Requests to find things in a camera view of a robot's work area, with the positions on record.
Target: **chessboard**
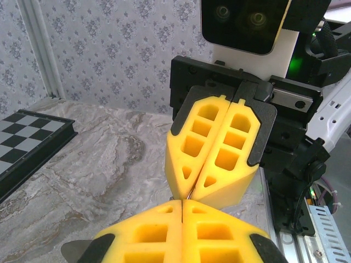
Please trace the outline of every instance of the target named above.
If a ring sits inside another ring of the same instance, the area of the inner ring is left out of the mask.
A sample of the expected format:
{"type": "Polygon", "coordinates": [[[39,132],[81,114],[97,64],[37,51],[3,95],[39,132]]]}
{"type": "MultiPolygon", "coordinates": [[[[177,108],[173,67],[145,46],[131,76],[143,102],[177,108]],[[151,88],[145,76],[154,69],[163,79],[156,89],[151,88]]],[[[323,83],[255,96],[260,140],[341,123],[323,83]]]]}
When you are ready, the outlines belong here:
{"type": "Polygon", "coordinates": [[[0,203],[77,135],[73,123],[25,110],[0,121],[0,203]]]}

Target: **white panel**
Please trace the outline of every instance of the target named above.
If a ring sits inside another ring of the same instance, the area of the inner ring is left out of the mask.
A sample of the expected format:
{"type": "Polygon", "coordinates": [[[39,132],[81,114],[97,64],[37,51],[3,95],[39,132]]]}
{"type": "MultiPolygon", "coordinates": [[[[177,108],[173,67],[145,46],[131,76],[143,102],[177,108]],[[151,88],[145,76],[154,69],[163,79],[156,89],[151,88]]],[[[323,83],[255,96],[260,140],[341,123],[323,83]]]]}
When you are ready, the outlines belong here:
{"type": "Polygon", "coordinates": [[[213,62],[224,61],[227,67],[242,68],[263,80],[271,75],[285,77],[289,68],[292,53],[295,48],[298,32],[281,30],[273,51],[265,56],[254,55],[215,45],[213,49],[213,62]]]}

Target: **green light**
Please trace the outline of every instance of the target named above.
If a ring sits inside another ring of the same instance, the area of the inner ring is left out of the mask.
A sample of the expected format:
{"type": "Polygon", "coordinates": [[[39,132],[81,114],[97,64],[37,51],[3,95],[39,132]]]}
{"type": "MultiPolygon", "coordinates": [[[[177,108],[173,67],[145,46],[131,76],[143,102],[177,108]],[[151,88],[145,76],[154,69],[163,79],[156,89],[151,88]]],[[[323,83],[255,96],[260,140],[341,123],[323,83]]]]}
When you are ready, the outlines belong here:
{"type": "Polygon", "coordinates": [[[316,193],[314,192],[314,190],[312,188],[310,188],[309,191],[310,191],[312,198],[316,198],[316,193]]]}
{"type": "Polygon", "coordinates": [[[292,58],[289,65],[289,71],[292,73],[299,72],[301,64],[302,64],[302,59],[292,58]]]}

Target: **screw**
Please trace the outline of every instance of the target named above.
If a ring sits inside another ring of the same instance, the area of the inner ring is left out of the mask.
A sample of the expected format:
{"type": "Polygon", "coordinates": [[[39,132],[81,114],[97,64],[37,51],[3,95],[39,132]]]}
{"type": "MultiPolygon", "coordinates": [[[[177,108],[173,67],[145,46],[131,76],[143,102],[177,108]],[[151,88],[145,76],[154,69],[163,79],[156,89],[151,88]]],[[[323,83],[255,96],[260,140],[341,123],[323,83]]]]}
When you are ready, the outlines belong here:
{"type": "Polygon", "coordinates": [[[320,250],[318,250],[318,249],[314,252],[314,255],[315,255],[316,258],[323,257],[323,253],[320,250]]]}

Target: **white square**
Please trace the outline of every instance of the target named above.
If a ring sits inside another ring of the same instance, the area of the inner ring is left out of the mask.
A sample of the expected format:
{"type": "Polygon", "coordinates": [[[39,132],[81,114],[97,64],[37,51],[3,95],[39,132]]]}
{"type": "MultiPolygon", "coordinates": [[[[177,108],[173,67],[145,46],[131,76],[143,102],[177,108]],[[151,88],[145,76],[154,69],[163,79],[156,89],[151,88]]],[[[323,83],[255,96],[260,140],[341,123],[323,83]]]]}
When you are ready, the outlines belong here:
{"type": "Polygon", "coordinates": [[[41,141],[35,140],[35,139],[30,139],[27,138],[20,144],[18,144],[15,149],[30,152],[33,150],[36,146],[38,146],[41,143],[41,141]]]}
{"type": "Polygon", "coordinates": [[[0,157],[3,157],[6,153],[8,153],[11,150],[12,150],[11,147],[0,145],[0,157]]]}
{"type": "Polygon", "coordinates": [[[0,132],[5,130],[7,127],[11,126],[13,122],[0,121],[0,132]]]}
{"type": "Polygon", "coordinates": [[[32,136],[34,133],[36,133],[39,130],[40,130],[39,128],[26,126],[22,130],[20,130],[18,133],[16,133],[16,135],[29,138],[30,136],[32,136]]]}
{"type": "Polygon", "coordinates": [[[13,136],[13,134],[10,133],[4,133],[2,131],[0,131],[0,144],[4,141],[6,141],[8,138],[10,138],[11,136],[13,136]]]}
{"type": "Polygon", "coordinates": [[[51,121],[48,124],[46,124],[42,129],[43,130],[49,130],[51,132],[57,131],[61,126],[63,126],[63,122],[57,122],[57,121],[51,121]]]}
{"type": "Polygon", "coordinates": [[[0,161],[0,174],[2,174],[4,171],[6,171],[11,166],[12,166],[11,163],[0,161]]]}
{"type": "Polygon", "coordinates": [[[22,119],[20,119],[16,123],[22,124],[22,125],[29,125],[29,124],[32,124],[33,122],[35,122],[37,119],[39,119],[39,118],[27,115],[26,117],[23,117],[22,119]]]}

